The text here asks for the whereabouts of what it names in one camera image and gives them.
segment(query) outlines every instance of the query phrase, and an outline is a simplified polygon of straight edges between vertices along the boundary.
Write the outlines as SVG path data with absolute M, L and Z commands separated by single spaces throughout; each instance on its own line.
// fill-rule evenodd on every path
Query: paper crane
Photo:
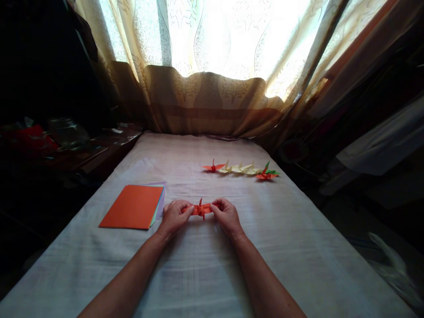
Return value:
M 205 168 L 207 170 L 211 170 L 211 171 L 215 172 L 215 171 L 221 169 L 223 166 L 225 166 L 225 165 L 223 164 L 223 165 L 216 165 L 215 166 L 215 159 L 213 159 L 212 160 L 212 166 L 202 166 L 202 168 Z
M 268 172 L 269 171 L 268 166 L 269 166 L 269 161 L 266 164 L 265 169 L 262 171 L 262 173 L 258 174 L 256 177 L 259 178 L 259 179 L 264 179 L 264 180 L 278 177 L 278 174 L 275 172 L 275 170 L 270 171 L 270 172 L 273 172 L 273 173 Z
M 248 171 L 246 171 L 246 174 L 254 175 L 254 174 L 259 174 L 261 172 L 262 172 L 262 169 L 255 168 L 255 161 L 253 161 L 252 167 Z
M 206 204 L 202 205 L 202 199 L 203 198 L 200 199 L 199 205 L 195 205 L 194 206 L 194 211 L 193 211 L 193 214 L 192 215 L 202 216 L 203 217 L 203 220 L 204 220 L 204 215 L 206 213 L 211 213 L 212 211 L 211 211 L 211 208 L 210 208 L 210 206 L 211 206 L 210 203 L 206 203 Z
M 229 173 L 231 172 L 232 166 L 229 166 L 228 163 L 230 162 L 230 160 L 227 160 L 227 163 L 225 164 L 225 167 L 220 169 L 220 172 L 222 173 Z
M 245 174 L 252 167 L 252 165 L 242 167 L 242 164 L 243 162 L 241 162 L 238 166 L 231 166 L 231 171 L 240 174 Z

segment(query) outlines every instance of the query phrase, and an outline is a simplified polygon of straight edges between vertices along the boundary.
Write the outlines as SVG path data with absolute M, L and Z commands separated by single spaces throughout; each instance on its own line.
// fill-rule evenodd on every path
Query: curtain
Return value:
M 76 0 L 94 68 L 129 119 L 155 132 L 275 131 L 385 0 Z M 284 127 L 279 125 L 279 133 Z

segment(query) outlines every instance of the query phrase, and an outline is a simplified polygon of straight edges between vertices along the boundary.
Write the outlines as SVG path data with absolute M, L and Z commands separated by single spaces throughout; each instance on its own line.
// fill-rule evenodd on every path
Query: cream origami crane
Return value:
M 247 165 L 242 167 L 242 165 L 243 165 L 243 162 L 241 162 L 238 166 L 231 166 L 231 171 L 235 173 L 246 174 L 247 171 L 249 171 L 249 169 L 253 166 L 253 165 Z
M 252 167 L 250 167 L 250 169 L 248 171 L 246 171 L 246 174 L 250 174 L 250 175 L 254 175 L 254 174 L 259 174 L 262 172 L 261 168 L 255 168 L 255 161 L 253 161 L 253 163 L 251 164 Z
M 228 164 L 229 164 L 229 162 L 230 162 L 230 160 L 228 159 L 227 160 L 227 163 L 225 164 L 225 167 L 222 167 L 220 170 L 218 170 L 219 172 L 222 172 L 222 173 L 229 173 L 229 172 L 231 172 L 231 169 L 232 169 L 232 166 L 229 166 Z

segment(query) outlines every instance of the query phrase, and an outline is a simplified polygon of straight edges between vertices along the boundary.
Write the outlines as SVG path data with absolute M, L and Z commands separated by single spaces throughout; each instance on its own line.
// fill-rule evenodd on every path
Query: lace curtain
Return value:
M 74 8 L 129 117 L 164 133 L 253 137 L 314 93 L 384 2 L 77 0 Z

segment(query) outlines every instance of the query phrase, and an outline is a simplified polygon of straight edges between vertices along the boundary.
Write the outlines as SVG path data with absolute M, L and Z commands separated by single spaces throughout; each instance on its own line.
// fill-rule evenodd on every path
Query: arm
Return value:
M 235 206 L 221 198 L 211 204 L 211 210 L 234 244 L 256 316 L 306 317 L 247 238 Z
M 159 255 L 187 223 L 194 206 L 184 213 L 191 203 L 172 201 L 164 208 L 164 216 L 157 232 L 153 234 L 131 258 L 128 264 L 85 307 L 78 317 L 131 317 L 140 300 Z

